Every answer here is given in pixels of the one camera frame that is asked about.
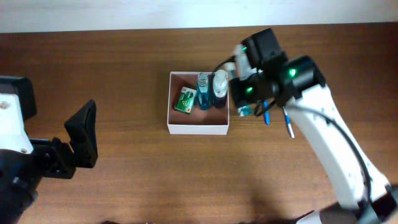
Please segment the blue white toothbrush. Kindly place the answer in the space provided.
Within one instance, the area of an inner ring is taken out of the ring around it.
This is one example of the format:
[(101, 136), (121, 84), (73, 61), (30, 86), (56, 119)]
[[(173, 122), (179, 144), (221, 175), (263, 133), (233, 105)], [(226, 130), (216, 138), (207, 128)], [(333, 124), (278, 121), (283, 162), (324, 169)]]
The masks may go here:
[(288, 132), (288, 134), (289, 134), (289, 136), (291, 138), (294, 138), (295, 134), (294, 134), (294, 131), (293, 131), (293, 128), (292, 128), (292, 124), (290, 122), (290, 118), (289, 118), (289, 116), (287, 114), (287, 111), (286, 111), (286, 109), (284, 107), (282, 107), (282, 112), (284, 114), (284, 119), (285, 119), (285, 124), (286, 124), (286, 127), (287, 127), (287, 132)]

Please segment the green soap box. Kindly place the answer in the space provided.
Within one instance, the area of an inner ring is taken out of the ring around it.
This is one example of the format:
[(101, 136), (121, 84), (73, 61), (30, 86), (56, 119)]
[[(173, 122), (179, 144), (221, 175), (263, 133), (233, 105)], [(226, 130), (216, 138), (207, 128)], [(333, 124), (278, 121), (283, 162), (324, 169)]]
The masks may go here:
[(192, 112), (193, 105), (195, 104), (196, 95), (196, 90), (184, 86), (181, 89), (180, 96), (174, 109), (182, 113), (190, 114)]

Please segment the teal mouthwash bottle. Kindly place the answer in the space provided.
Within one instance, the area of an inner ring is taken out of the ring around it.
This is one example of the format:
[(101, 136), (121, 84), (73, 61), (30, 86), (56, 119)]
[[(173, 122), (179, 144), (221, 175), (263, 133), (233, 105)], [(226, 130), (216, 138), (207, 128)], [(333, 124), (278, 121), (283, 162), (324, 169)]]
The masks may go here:
[(208, 110), (211, 106), (211, 88), (208, 74), (199, 73), (197, 77), (197, 97), (201, 110)]

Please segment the white cardboard box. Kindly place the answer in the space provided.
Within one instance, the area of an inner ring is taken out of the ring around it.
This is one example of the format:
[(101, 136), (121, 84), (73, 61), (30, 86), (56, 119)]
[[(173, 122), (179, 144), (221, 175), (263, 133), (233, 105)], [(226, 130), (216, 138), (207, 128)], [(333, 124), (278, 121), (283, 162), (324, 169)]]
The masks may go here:
[(170, 72), (167, 127), (170, 134), (226, 135), (229, 129), (229, 102), (222, 108), (211, 106), (201, 110), (195, 105), (190, 114), (176, 111), (174, 106), (182, 88), (196, 88), (198, 72)]

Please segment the white teal toothpaste tube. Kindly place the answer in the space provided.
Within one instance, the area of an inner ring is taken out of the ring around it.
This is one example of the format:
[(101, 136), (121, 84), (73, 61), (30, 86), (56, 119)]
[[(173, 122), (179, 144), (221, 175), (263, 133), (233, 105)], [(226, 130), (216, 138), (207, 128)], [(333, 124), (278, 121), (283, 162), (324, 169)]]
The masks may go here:
[[(228, 80), (237, 78), (236, 66), (235, 66), (234, 62), (227, 62), (224, 65), (224, 69), (228, 73)], [(238, 114), (239, 114), (239, 116), (249, 116), (250, 114), (252, 114), (252, 109), (248, 105), (239, 107)]]

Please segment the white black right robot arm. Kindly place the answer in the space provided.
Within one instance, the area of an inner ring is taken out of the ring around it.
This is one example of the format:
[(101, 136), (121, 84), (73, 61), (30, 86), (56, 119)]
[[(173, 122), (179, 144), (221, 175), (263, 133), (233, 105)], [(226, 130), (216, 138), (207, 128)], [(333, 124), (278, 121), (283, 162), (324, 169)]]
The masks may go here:
[(397, 213), (397, 186), (365, 155), (341, 117), (320, 69), (307, 55), (289, 60), (272, 29), (235, 48), (239, 76), (230, 82), (236, 107), (284, 108), (321, 162), (336, 202), (295, 218), (295, 223), (384, 223)]

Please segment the clear bottle dark liquid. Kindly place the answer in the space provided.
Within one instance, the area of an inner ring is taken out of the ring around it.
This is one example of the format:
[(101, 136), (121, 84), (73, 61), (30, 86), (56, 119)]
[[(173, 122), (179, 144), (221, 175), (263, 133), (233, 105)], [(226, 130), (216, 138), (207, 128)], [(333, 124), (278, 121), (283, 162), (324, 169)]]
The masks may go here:
[(213, 105), (222, 108), (226, 104), (228, 92), (228, 73), (218, 70), (213, 77)]

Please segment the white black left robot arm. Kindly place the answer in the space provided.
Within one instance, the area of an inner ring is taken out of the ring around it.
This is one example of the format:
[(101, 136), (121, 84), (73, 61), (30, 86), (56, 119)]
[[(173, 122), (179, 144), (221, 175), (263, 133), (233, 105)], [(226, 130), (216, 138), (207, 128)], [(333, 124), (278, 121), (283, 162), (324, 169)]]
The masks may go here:
[(89, 100), (64, 124), (70, 142), (29, 138), (35, 116), (34, 88), (26, 77), (1, 76), (1, 223), (17, 223), (37, 200), (43, 178), (71, 179), (98, 159), (96, 103)]

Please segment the blue disposable razor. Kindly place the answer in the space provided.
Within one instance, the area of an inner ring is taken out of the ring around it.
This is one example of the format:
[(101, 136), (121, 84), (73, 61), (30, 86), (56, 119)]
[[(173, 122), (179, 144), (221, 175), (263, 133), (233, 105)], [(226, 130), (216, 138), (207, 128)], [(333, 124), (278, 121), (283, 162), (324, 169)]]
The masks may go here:
[[(264, 101), (263, 102), (263, 109), (266, 109), (267, 107), (268, 107), (268, 102)], [(263, 117), (264, 117), (265, 124), (266, 125), (270, 125), (271, 120), (270, 120), (270, 116), (269, 116), (269, 111), (268, 110), (264, 112)]]

